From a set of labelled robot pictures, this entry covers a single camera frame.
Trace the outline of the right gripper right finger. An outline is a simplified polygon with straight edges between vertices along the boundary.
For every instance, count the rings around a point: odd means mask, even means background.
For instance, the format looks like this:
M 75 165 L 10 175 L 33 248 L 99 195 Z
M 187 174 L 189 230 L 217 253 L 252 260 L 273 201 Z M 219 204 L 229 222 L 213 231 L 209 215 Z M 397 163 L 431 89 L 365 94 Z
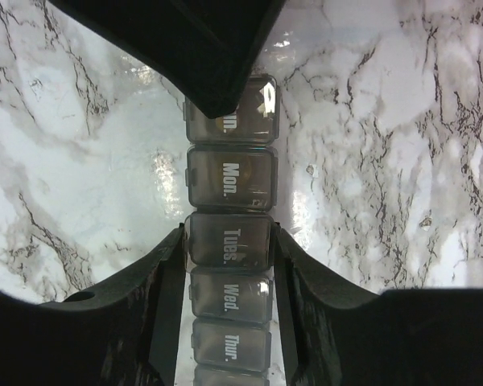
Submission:
M 374 294 L 272 229 L 289 385 L 483 385 L 483 289 Z

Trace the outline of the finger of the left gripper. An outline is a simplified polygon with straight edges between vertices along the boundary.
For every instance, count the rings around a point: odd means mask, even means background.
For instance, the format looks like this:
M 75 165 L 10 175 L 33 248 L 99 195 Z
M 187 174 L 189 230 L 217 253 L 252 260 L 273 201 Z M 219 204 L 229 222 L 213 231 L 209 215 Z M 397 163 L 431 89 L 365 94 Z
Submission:
M 168 78 L 206 117 L 232 113 L 282 0 L 58 0 L 53 6 Z

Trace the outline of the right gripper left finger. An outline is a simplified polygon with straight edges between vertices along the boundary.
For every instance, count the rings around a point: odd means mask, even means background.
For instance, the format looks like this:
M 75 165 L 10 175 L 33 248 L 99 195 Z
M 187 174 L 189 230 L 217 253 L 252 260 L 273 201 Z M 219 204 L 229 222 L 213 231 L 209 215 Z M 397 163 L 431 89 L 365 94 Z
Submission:
M 0 291 L 0 385 L 171 385 L 184 297 L 184 230 L 61 302 Z

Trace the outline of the grey weekly pill organizer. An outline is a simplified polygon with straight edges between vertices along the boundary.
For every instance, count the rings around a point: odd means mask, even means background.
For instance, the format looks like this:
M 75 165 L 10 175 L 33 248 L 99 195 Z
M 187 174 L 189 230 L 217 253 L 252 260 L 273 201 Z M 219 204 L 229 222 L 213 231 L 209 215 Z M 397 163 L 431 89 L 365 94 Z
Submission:
M 206 117 L 184 103 L 192 214 L 184 251 L 196 385 L 266 385 L 273 288 L 270 209 L 276 202 L 279 87 L 251 76 L 236 109 Z

